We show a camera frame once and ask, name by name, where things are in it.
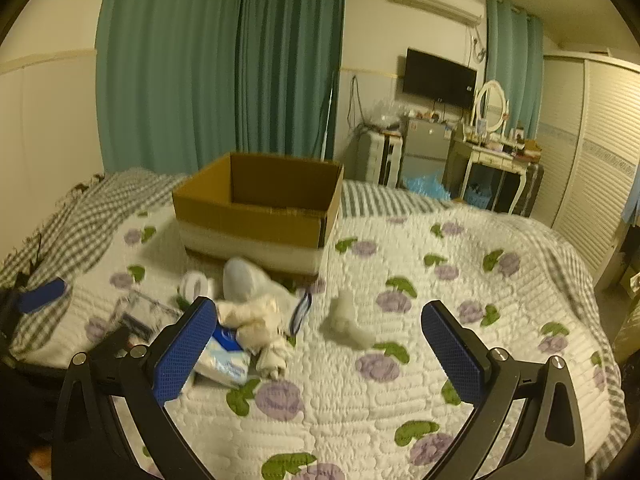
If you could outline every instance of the vanity table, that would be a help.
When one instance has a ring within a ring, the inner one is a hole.
[[[520,176],[520,185],[518,186],[509,208],[509,214],[513,213],[513,209],[516,207],[527,183],[527,168],[529,167],[529,163],[527,161],[516,160],[513,155],[509,155],[508,153],[494,152],[493,150],[482,148],[476,144],[464,142],[462,139],[455,139],[449,152],[449,158],[447,159],[447,167],[445,170],[444,185],[447,189],[450,189],[454,181],[453,173],[457,158],[465,158],[468,160],[468,163],[466,164],[465,177],[462,181],[462,186],[460,187],[461,197],[465,195],[466,186],[469,181],[469,174],[471,173],[471,167],[474,164],[482,164],[483,166],[502,171],[502,174],[500,175],[500,184],[498,184],[498,190],[494,196],[491,211],[495,210],[495,204],[498,200],[498,196],[500,195],[500,191],[502,190],[502,184],[504,183],[505,172],[518,174]]]

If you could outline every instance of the floor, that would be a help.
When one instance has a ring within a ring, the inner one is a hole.
[[[613,343],[631,306],[631,298],[625,289],[616,283],[606,290],[596,292],[596,301],[600,309],[600,323],[604,333]]]

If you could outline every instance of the black tv screen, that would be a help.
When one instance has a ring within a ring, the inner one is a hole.
[[[459,63],[409,48],[404,69],[405,94],[435,99],[471,110],[474,104],[476,71]]]

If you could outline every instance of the cardboard box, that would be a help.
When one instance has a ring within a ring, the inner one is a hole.
[[[317,276],[340,205],[342,165],[227,153],[174,190],[188,250],[264,269]]]

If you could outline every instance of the sliding wardrobe door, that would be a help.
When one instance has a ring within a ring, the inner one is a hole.
[[[582,135],[554,229],[597,279],[640,158],[640,75],[606,62],[584,62]]]
[[[542,147],[545,174],[531,217],[551,227],[566,190],[582,121],[584,61],[545,59],[536,140]]]

